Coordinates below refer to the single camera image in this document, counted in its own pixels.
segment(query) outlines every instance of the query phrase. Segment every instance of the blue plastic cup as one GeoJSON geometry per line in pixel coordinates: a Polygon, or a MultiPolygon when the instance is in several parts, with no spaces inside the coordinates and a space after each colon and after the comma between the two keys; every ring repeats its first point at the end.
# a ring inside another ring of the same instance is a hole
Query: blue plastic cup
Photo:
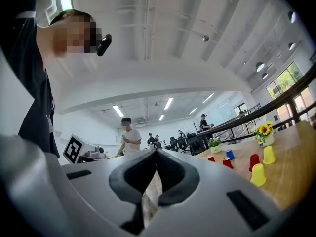
{"type": "Polygon", "coordinates": [[[226,151],[226,157],[228,157],[229,160],[235,159],[235,156],[234,156],[233,151],[231,149],[226,151]]]}

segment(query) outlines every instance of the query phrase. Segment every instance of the wooden table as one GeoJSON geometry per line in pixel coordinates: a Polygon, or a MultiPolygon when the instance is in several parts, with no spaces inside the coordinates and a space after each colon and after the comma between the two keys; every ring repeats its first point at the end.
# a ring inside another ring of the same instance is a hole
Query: wooden table
{"type": "MultiPolygon", "coordinates": [[[[276,160],[263,164],[264,149],[256,141],[222,146],[233,150],[235,159],[232,165],[237,174],[247,180],[250,156],[258,154],[267,178],[261,189],[271,195],[281,209],[286,209],[300,201],[309,189],[316,174],[316,131],[306,122],[299,122],[286,130],[274,134],[272,149],[276,160]]],[[[212,155],[210,149],[195,156],[207,160],[212,155]]],[[[218,164],[223,164],[226,151],[213,154],[218,164]]]]}

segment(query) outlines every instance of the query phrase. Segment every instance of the white t-shirt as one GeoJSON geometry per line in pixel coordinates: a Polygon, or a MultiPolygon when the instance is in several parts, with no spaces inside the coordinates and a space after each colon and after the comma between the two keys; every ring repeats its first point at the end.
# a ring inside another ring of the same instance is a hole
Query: white t-shirt
{"type": "Polygon", "coordinates": [[[128,155],[130,153],[134,153],[137,151],[140,151],[140,145],[137,144],[131,144],[131,143],[126,143],[124,141],[124,138],[128,139],[128,140],[132,140],[132,141],[139,141],[140,139],[142,139],[142,137],[140,136],[139,131],[137,131],[136,129],[131,129],[129,132],[124,132],[122,134],[122,138],[120,140],[121,143],[125,143],[125,155],[128,155]]]}

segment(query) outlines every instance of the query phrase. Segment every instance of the yellow flower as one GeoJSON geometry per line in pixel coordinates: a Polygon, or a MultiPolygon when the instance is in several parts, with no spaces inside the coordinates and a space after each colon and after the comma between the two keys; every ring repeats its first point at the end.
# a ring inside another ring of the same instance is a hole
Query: yellow flower
{"type": "Polygon", "coordinates": [[[262,133],[263,135],[268,135],[270,131],[267,129],[266,126],[262,125],[262,126],[260,127],[259,132],[262,133]]]}
{"type": "Polygon", "coordinates": [[[272,127],[272,122],[267,121],[267,122],[265,123],[265,126],[267,126],[267,127],[272,127]]]}

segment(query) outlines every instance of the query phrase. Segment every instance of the potted plant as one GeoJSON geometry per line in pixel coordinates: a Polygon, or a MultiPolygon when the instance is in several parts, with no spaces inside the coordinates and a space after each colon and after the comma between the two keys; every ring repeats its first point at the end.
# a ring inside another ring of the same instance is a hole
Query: potted plant
{"type": "Polygon", "coordinates": [[[221,144],[222,142],[220,140],[214,140],[214,139],[210,139],[208,141],[209,147],[211,148],[211,152],[212,154],[221,152],[221,144]]]}
{"type": "Polygon", "coordinates": [[[266,122],[264,125],[259,126],[255,129],[255,141],[258,141],[261,147],[271,145],[275,139],[272,134],[272,122],[266,122]]]}

